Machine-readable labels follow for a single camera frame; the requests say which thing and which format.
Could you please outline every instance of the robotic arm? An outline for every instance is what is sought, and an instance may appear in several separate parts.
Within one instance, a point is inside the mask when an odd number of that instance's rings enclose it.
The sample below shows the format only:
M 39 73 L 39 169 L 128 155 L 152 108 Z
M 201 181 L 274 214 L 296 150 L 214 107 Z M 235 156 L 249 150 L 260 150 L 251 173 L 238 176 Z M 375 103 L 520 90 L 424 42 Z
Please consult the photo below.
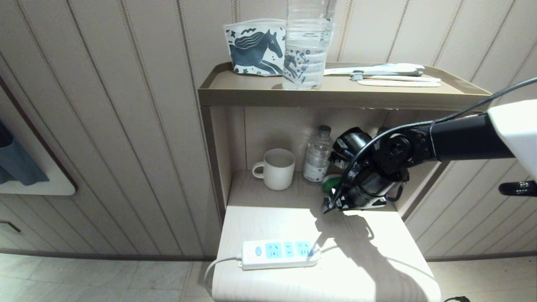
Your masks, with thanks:
M 360 128 L 349 129 L 333 145 L 330 160 L 344 168 L 345 174 L 325 197 L 323 211 L 336 207 L 341 211 L 366 210 L 397 201 L 409 180 L 407 169 L 431 160 L 516 157 L 533 179 L 537 179 L 536 112 L 537 99 L 534 99 L 496 106 L 476 116 L 459 119 L 450 116 L 397 127 L 375 139 Z M 397 186 L 397 196 L 389 196 L 388 191 Z M 504 195 L 537 196 L 535 181 L 506 183 L 499 190 Z

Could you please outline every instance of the power strip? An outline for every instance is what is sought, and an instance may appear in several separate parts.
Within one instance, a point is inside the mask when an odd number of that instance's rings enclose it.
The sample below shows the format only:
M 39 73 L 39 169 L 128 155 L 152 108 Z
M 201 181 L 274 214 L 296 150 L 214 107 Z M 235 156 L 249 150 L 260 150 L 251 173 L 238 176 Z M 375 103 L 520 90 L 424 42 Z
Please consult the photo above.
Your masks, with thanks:
M 315 241 L 308 240 L 256 240 L 244 241 L 243 270 L 312 267 L 321 257 Z

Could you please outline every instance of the floor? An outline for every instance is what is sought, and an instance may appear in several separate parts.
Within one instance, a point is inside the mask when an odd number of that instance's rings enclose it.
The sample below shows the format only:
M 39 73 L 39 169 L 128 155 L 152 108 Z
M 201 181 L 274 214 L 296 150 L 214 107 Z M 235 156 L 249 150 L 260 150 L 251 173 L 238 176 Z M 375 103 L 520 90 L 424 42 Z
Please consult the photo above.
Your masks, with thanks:
M 442 300 L 537 299 L 537 257 L 434 262 Z M 107 261 L 0 254 L 0 302 L 211 302 L 206 262 Z

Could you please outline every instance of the plastic water bottle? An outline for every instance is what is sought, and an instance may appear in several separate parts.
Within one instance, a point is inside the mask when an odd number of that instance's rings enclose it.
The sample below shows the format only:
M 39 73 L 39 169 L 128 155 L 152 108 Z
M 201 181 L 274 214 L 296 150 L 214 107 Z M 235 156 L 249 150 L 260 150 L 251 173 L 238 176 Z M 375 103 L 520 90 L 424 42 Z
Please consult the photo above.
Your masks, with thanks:
M 330 164 L 328 158 L 333 145 L 333 140 L 330 138 L 331 131 L 329 126 L 322 125 L 309 139 L 302 169 L 304 181 L 308 184 L 321 185 L 323 182 Z
M 288 0 L 284 89 L 321 87 L 335 6 L 336 0 Z

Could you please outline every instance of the white cable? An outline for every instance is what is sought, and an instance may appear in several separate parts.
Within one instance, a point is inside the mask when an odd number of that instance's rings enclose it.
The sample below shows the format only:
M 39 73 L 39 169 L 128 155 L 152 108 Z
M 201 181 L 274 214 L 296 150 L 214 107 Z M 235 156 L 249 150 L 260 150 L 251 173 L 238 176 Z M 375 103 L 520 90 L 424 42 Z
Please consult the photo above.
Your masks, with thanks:
M 209 293 L 209 295 L 211 297 L 213 296 L 213 289 L 209 286 L 209 283 L 207 282 L 207 276 L 209 275 L 209 271 L 211 270 L 211 268 L 213 266 L 215 266 L 219 262 L 228 261 L 228 260 L 240 260 L 241 258 L 242 258 L 242 255 L 237 254 L 236 256 L 229 256 L 229 257 L 225 257 L 225 258 L 216 259 L 215 261 L 213 261 L 213 262 L 211 262 L 209 264 L 209 266 L 207 267 L 207 270 L 205 271 L 205 276 L 204 276 L 203 280 L 204 280 L 204 283 L 205 283 L 205 289 L 207 290 L 207 292 Z

